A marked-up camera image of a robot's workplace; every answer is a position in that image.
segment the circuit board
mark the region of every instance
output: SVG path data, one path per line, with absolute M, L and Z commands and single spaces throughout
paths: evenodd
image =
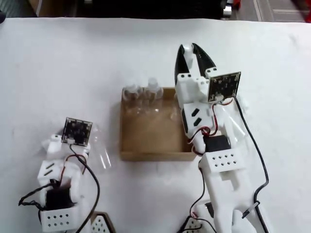
M 224 99 L 234 97 L 237 94 L 241 72 L 211 77 L 208 90 L 208 101 L 216 101 L 216 97 L 222 95 Z
M 67 117 L 62 142 L 68 143 L 69 140 L 72 140 L 75 145 L 87 146 L 92 124 L 92 122 Z

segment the white robotic arm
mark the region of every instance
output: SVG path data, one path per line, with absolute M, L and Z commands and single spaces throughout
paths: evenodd
M 197 57 L 199 76 L 190 72 L 193 54 Z M 219 124 L 214 112 L 225 99 L 236 100 L 240 75 L 221 74 L 196 44 L 179 48 L 175 90 L 192 151 L 202 157 L 199 169 L 210 195 L 216 232 L 271 233 L 269 220 L 260 212 L 262 205 L 257 211 L 259 202 L 254 201 L 254 189 L 237 147 L 232 122 L 224 120 Z
M 41 187 L 22 197 L 18 203 L 35 205 L 39 209 L 38 216 L 43 232 L 115 232 L 108 214 L 94 213 L 100 186 L 87 165 L 91 127 L 91 122 L 67 118 L 63 135 L 54 134 L 44 143 L 47 160 L 42 162 L 37 177 Z M 85 169 L 90 172 L 98 188 L 92 208 L 80 194 L 80 181 Z M 39 203 L 34 200 L 25 202 L 26 198 L 36 192 L 39 192 Z

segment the cardboard box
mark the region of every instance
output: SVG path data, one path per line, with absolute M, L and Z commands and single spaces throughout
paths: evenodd
M 181 123 L 172 121 L 174 88 L 164 88 L 159 113 L 128 116 L 121 101 L 120 154 L 125 161 L 192 161 Z

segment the plastic bottle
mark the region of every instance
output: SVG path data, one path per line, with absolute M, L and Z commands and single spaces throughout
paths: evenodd
M 144 89 L 144 99 L 147 112 L 159 112 L 162 107 L 163 88 L 156 78 L 149 78 L 148 86 Z
M 142 110 L 143 89 L 132 84 L 123 88 L 122 99 L 125 102 L 125 111 L 127 114 L 139 114 Z

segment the white table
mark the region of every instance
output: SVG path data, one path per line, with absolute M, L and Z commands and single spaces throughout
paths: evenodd
M 202 192 L 198 159 L 120 161 L 119 101 L 130 78 L 173 86 L 178 47 L 195 42 L 219 69 L 242 72 L 245 117 L 271 178 L 259 200 L 275 232 L 310 232 L 310 38 L 311 25 L 295 23 L 8 18 L 0 25 L 1 231 L 40 232 L 36 209 L 17 203 L 38 187 L 40 142 L 75 117 L 98 123 L 109 145 L 112 168 L 98 175 L 97 210 L 118 233 L 176 232 Z M 264 174 L 251 152 L 255 187 Z M 86 181 L 92 203 L 95 184 Z

